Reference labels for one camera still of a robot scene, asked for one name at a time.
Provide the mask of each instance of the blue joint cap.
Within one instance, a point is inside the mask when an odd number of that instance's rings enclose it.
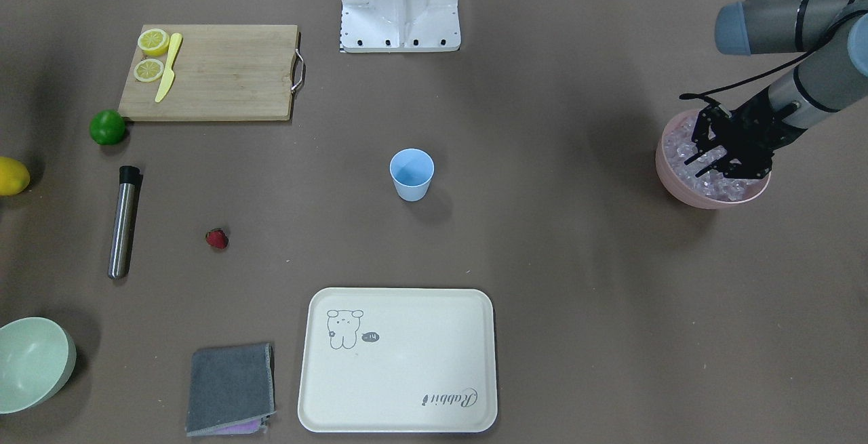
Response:
[[[868,77],[868,15],[862,15],[856,24],[850,27],[847,54],[850,55],[853,67]]]
[[[718,51],[724,54],[751,55],[751,44],[747,40],[745,8],[741,2],[730,3],[720,9],[714,23],[714,42]]]

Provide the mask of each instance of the blue cup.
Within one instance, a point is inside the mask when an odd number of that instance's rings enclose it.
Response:
[[[423,150],[406,148],[391,159],[389,172],[399,197],[416,202],[428,192],[434,176],[434,160]]]

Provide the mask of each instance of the wooden cutting board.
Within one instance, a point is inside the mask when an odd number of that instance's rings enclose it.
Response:
[[[289,120],[297,25],[146,24],[180,33],[176,78],[160,103],[160,80],[133,76],[150,58],[136,46],[118,111],[131,121]],[[165,54],[157,57],[165,63]]]

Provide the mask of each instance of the bear drawing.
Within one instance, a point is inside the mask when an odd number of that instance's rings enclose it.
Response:
[[[360,310],[329,310],[328,336],[332,349],[352,349],[356,345],[361,318],[365,312]]]

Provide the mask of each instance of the white tray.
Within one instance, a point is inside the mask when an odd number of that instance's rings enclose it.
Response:
[[[481,432],[496,380],[483,292],[328,287],[307,315],[298,419],[313,432]]]

